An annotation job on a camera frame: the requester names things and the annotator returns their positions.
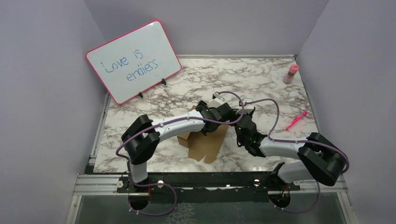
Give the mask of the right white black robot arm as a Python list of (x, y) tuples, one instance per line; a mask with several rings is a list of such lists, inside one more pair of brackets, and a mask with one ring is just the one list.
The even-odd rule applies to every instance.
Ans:
[(254, 109), (242, 112), (235, 110), (232, 118), (236, 131), (237, 145), (244, 147), (252, 156), (279, 156), (295, 159), (281, 162), (271, 172), (267, 184), (281, 190), (294, 181), (315, 180), (333, 186), (338, 177), (349, 168), (348, 157), (323, 135), (313, 132), (297, 140), (272, 139), (257, 130), (252, 120)]

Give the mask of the brown cardboard box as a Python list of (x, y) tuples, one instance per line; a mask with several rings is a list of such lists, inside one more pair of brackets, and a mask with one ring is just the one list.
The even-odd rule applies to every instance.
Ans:
[(213, 133), (183, 133), (177, 136), (177, 140), (179, 145), (188, 148), (188, 158), (210, 164), (217, 159), (227, 131), (227, 125), (220, 125)]

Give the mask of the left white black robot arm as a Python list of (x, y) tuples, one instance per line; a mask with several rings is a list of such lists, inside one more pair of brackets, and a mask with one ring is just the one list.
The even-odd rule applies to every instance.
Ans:
[(139, 116), (121, 137), (121, 147), (127, 152), (129, 186), (137, 192), (146, 188), (147, 162), (162, 141), (183, 133), (206, 135), (215, 132), (220, 125), (230, 126), (241, 118), (242, 114), (228, 103), (218, 107), (199, 103), (194, 110), (167, 119), (150, 119), (146, 114)]

